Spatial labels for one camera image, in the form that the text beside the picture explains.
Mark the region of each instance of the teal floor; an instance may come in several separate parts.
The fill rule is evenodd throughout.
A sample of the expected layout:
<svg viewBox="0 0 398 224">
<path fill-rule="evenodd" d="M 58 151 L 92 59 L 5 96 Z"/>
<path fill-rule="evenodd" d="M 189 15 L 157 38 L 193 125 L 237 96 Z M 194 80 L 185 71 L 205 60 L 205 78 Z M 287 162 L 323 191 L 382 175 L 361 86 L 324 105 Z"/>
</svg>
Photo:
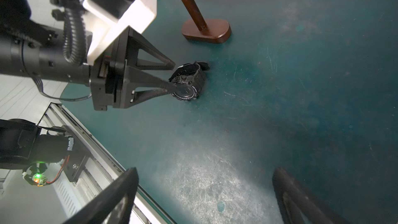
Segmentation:
<svg viewBox="0 0 398 224">
<path fill-rule="evenodd" d="M 177 65 L 211 62 L 202 97 L 66 107 L 179 224 L 281 223 L 276 166 L 351 223 L 396 223 L 398 0 L 196 2 L 227 42 L 186 41 L 180 0 L 158 0 L 143 35 Z"/>
</svg>

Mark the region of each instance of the black watch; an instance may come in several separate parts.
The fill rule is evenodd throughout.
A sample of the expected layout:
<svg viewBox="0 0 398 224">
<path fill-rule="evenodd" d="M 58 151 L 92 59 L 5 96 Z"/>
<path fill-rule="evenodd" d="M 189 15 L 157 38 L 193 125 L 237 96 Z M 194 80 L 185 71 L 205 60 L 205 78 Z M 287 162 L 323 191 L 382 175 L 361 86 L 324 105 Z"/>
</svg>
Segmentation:
<svg viewBox="0 0 398 224">
<path fill-rule="evenodd" d="M 176 92 L 172 95 L 181 101 L 197 99 L 202 92 L 206 74 L 210 70 L 207 62 L 187 63 L 177 68 L 169 82 L 176 85 Z"/>
</svg>

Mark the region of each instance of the wooden stand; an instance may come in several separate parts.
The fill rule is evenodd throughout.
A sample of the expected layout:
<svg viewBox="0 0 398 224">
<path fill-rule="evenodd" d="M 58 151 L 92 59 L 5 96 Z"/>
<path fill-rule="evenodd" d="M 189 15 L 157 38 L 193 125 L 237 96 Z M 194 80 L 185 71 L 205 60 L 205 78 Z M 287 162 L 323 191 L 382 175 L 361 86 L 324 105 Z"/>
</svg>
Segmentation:
<svg viewBox="0 0 398 224">
<path fill-rule="evenodd" d="M 192 19 L 182 26 L 182 34 L 187 40 L 223 43 L 231 36 L 231 27 L 223 19 L 204 20 L 195 0 L 181 0 Z"/>
</svg>

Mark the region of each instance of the white wall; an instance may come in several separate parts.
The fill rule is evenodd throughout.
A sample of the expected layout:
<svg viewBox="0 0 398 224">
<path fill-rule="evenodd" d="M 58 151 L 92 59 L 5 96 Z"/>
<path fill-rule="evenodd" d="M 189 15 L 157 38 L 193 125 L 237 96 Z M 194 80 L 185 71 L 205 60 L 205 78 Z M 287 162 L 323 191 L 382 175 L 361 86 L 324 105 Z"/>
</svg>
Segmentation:
<svg viewBox="0 0 398 224">
<path fill-rule="evenodd" d="M 0 169 L 0 198 L 4 193 L 5 181 L 8 173 L 10 172 L 9 169 Z"/>
<path fill-rule="evenodd" d="M 21 171 L 13 174 L 0 199 L 0 217 L 7 224 L 59 224 L 67 219 L 54 188 L 28 184 Z"/>
<path fill-rule="evenodd" d="M 52 18 L 51 10 L 55 6 L 49 0 L 27 1 L 33 21 L 51 27 L 63 27 L 63 22 L 56 22 Z M 43 85 L 45 93 L 60 97 L 67 83 L 43 80 Z M 59 101 L 39 94 L 31 78 L 0 75 L 0 119 L 22 118 L 37 124 L 50 102 Z M 0 195 L 1 223 L 57 224 L 66 220 L 53 187 L 28 184 L 22 178 L 21 171 L 9 173 L 6 185 L 7 188 Z"/>
</svg>

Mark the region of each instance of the black cable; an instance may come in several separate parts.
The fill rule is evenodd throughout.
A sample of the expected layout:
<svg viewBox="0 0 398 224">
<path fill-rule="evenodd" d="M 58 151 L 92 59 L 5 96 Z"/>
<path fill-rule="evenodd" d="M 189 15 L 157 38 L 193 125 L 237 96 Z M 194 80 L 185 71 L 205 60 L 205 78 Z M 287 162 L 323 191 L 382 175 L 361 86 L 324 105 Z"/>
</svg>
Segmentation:
<svg viewBox="0 0 398 224">
<path fill-rule="evenodd" d="M 91 97 L 91 93 L 89 95 L 86 95 L 86 96 L 83 96 L 80 98 L 74 98 L 74 99 L 52 97 L 43 91 L 43 81 L 40 78 L 32 77 L 32 80 L 36 84 L 36 87 L 39 90 L 39 93 L 47 98 L 50 98 L 50 99 L 57 99 L 60 101 L 83 101 L 83 100 L 89 99 Z"/>
<path fill-rule="evenodd" d="M 86 32 L 79 0 L 61 0 L 65 8 L 63 55 L 67 62 L 82 65 L 87 54 Z"/>
<path fill-rule="evenodd" d="M 50 184 L 53 184 L 53 183 L 55 183 L 57 180 L 58 180 L 58 178 L 61 176 L 61 173 L 64 171 L 64 168 L 61 168 L 61 171 L 60 171 L 60 173 L 59 173 L 59 175 L 53 180 L 53 181 L 51 181 L 51 182 L 46 182 L 46 185 L 50 185 Z"/>
</svg>

